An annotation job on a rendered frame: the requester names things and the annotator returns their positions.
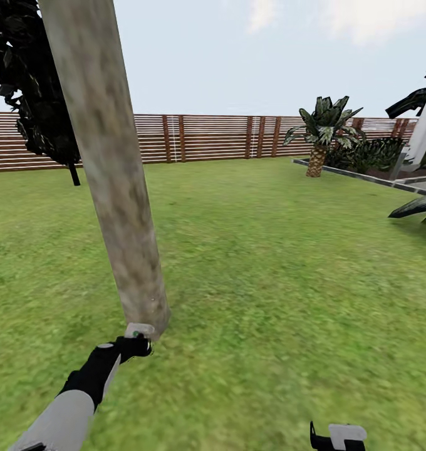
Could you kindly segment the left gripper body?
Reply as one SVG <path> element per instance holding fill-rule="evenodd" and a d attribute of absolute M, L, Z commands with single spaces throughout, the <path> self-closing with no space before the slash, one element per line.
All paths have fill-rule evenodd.
<path fill-rule="evenodd" d="M 129 354 L 127 360 L 134 356 L 145 356 L 149 345 L 148 338 L 138 338 L 137 335 L 135 335 L 134 339 L 123 336 L 118 339 L 118 342 L 124 342 L 128 346 Z"/>

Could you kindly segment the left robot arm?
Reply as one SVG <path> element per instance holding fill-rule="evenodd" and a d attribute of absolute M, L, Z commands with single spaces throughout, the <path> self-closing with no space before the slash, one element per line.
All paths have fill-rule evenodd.
<path fill-rule="evenodd" d="M 97 345 L 81 370 L 71 373 L 61 393 L 5 451 L 81 451 L 93 413 L 120 363 L 147 353 L 148 338 L 138 338 L 137 333 L 153 333 L 154 327 L 128 323 L 127 330 L 117 342 Z"/>

